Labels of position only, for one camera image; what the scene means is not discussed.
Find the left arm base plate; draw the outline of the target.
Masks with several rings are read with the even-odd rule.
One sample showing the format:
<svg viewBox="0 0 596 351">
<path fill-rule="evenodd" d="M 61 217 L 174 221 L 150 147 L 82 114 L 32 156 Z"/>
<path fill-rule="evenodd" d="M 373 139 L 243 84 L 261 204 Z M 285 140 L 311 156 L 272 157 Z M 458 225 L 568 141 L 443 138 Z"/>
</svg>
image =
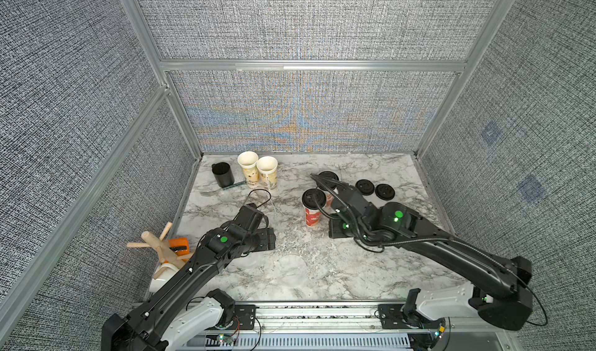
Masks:
<svg viewBox="0 0 596 351">
<path fill-rule="evenodd" d="M 233 309 L 225 309 L 217 329 L 225 331 L 253 330 L 257 307 L 254 304 L 237 304 Z"/>
</svg>

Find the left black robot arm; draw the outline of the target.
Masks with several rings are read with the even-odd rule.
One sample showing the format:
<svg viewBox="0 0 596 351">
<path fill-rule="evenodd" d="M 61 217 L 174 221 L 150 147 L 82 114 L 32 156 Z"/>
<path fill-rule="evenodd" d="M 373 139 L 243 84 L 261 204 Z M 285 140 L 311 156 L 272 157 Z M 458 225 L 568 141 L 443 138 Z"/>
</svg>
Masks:
<svg viewBox="0 0 596 351">
<path fill-rule="evenodd" d="M 102 350 L 175 350 L 201 330 L 229 326 L 234 300 L 223 290 L 209 292 L 196 307 L 186 306 L 210 280 L 238 258 L 273 250 L 275 232 L 254 203 L 234 219 L 208 231 L 185 265 L 147 301 L 102 326 Z"/>
</svg>

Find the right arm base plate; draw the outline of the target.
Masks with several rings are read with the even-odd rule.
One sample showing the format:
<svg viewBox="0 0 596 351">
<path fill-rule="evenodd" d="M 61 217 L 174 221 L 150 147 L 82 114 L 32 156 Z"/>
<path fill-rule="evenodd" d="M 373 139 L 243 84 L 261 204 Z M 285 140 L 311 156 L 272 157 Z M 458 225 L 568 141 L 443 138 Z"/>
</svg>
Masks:
<svg viewBox="0 0 596 351">
<path fill-rule="evenodd" d="M 382 329 L 427 329 L 443 332 L 445 319 L 432 321 L 420 316 L 417 312 L 406 313 L 402 310 L 403 304 L 379 304 L 376 316 L 380 320 Z"/>
</svg>

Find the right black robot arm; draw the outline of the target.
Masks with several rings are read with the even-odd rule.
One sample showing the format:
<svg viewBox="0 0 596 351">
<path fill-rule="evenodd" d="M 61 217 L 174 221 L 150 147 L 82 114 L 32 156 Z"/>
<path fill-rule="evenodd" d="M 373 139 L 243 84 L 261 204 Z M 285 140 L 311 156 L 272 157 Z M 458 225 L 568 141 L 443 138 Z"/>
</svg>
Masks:
<svg viewBox="0 0 596 351">
<path fill-rule="evenodd" d="M 344 182 L 332 194 L 340 228 L 362 248 L 381 253 L 386 248 L 404 248 L 427 257 L 467 279 L 458 288 L 431 293 L 412 289 L 403 313 L 417 323 L 450 316 L 478 315 L 500 329 L 518 331 L 533 312 L 529 287 L 532 264 L 522 256 L 504 258 L 471 245 L 437 227 L 402 203 L 376 207 L 359 190 Z"/>
</svg>

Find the black lid front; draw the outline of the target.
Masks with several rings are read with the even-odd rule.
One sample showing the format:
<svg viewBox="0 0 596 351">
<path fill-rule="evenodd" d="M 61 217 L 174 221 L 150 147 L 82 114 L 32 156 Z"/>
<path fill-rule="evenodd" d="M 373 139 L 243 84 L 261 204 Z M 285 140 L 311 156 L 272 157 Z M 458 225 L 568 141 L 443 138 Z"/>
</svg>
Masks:
<svg viewBox="0 0 596 351">
<path fill-rule="evenodd" d="M 336 189 L 338 186 L 338 182 L 339 182 L 339 177 L 335 172 L 332 171 L 323 171 L 320 172 L 319 177 L 324 179 L 324 184 L 331 188 L 331 189 Z"/>
<path fill-rule="evenodd" d="M 315 211 L 326 206 L 327 196 L 322 190 L 312 188 L 303 193 L 301 201 L 305 208 Z"/>
</svg>

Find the red paper cup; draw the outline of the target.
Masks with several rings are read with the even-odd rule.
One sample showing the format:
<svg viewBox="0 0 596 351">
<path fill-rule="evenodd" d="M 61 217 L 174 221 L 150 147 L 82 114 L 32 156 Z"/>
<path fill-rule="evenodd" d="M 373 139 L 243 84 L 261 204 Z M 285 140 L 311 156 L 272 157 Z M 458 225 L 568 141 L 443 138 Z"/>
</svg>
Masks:
<svg viewBox="0 0 596 351">
<path fill-rule="evenodd" d="M 321 211 L 318 208 L 304 208 L 305 224 L 307 227 L 315 227 L 321 220 Z"/>
</svg>

